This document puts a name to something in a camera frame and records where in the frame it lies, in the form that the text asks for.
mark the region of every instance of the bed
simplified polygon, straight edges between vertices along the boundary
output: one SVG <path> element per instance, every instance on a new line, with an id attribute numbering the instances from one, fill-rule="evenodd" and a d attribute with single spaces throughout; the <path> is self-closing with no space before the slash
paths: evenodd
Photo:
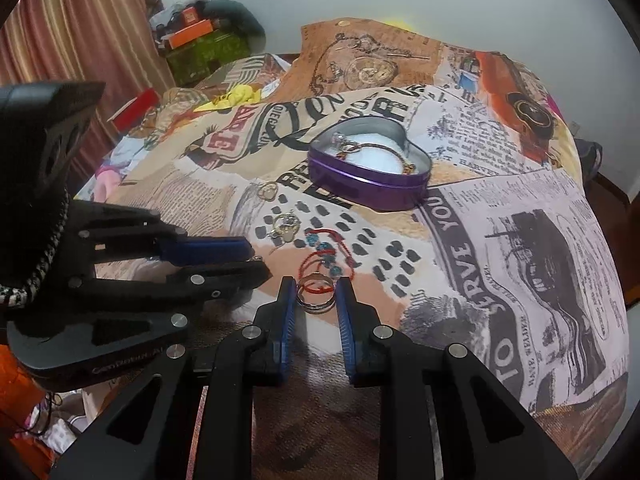
<path id="1" fill-rule="evenodd" d="M 471 348 L 582 475 L 623 411 L 628 331 L 552 97 L 503 54 L 372 20 L 314 23 L 302 38 L 290 68 L 254 57 L 211 87 L 174 89 L 104 170 L 116 176 L 103 179 L 100 197 L 158 209 L 190 235 L 246 236 L 273 274 L 243 305 L 207 305 L 190 345 L 249 323 L 283 276 L 298 276 L 312 251 L 304 229 L 330 228 L 353 256 L 336 272 L 353 273 L 360 301 L 417 342 Z M 194 112 L 237 84 L 268 92 L 258 104 Z M 415 210 L 375 212 L 309 179 L 309 143 L 365 115 L 401 123 L 433 159 L 429 198 Z M 258 196 L 265 182 L 277 183 L 273 202 Z M 78 198 L 92 195 L 89 184 Z M 302 229 L 286 244 L 269 232 L 289 210 Z M 135 260 L 97 272 L 131 279 L 161 269 Z M 255 395 L 255 477 L 374 478 L 379 399 L 348 386 L 337 316 L 300 313 L 297 330 L 289 381 Z"/>

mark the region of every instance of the striped curtain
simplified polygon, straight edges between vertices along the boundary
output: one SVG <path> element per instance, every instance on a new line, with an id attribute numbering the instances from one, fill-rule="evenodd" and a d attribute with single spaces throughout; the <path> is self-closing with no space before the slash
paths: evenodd
<path id="1" fill-rule="evenodd" d="M 40 80 L 107 83 L 72 161 L 70 191 L 89 179 L 118 133 L 107 119 L 152 87 L 175 86 L 156 53 L 145 0 L 20 0 L 0 29 L 0 85 Z"/>

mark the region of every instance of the purple heart-shaped tin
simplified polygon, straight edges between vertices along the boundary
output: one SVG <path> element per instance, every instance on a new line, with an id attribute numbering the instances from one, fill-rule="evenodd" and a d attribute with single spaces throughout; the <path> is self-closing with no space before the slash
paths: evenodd
<path id="1" fill-rule="evenodd" d="M 415 164 L 412 174 L 370 170 L 327 153 L 335 148 L 336 136 L 380 134 L 402 148 L 402 155 Z M 402 124 L 384 117 L 355 117 L 330 126 L 311 143 L 306 156 L 309 177 L 316 186 L 377 211 L 415 208 L 427 197 L 431 157 L 406 138 Z"/>

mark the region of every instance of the orange box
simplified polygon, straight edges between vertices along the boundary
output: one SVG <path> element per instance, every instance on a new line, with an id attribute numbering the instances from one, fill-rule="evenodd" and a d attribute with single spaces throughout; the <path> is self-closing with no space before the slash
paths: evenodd
<path id="1" fill-rule="evenodd" d="M 189 27 L 185 27 L 183 30 L 179 30 L 175 34 L 169 36 L 169 44 L 171 45 L 171 48 L 178 48 L 179 46 L 189 43 L 200 36 L 209 34 L 210 32 L 213 32 L 213 25 L 211 25 L 211 21 L 201 20 L 200 22 L 194 23 Z"/>
<path id="2" fill-rule="evenodd" d="M 198 11 L 195 7 L 188 7 L 182 11 L 182 16 L 184 17 L 184 24 L 188 27 L 189 25 L 193 25 L 199 20 Z"/>

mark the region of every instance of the white tissue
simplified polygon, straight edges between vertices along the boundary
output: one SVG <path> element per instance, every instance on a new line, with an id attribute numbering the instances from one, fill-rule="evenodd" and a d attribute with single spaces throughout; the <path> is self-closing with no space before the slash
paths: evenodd
<path id="1" fill-rule="evenodd" d="M 375 144 L 382 144 L 388 148 L 391 148 L 399 155 L 404 152 L 398 144 L 388 137 L 380 134 L 359 134 L 345 137 L 345 140 L 352 140 L 360 144 L 364 142 L 374 142 Z M 332 146 L 326 150 L 329 155 L 335 155 L 339 149 L 337 146 Z M 381 150 L 380 148 L 362 148 L 357 153 L 349 153 L 345 158 L 350 164 L 361 166 L 369 170 L 381 171 L 382 173 L 402 174 L 402 162 L 393 153 L 387 150 Z"/>

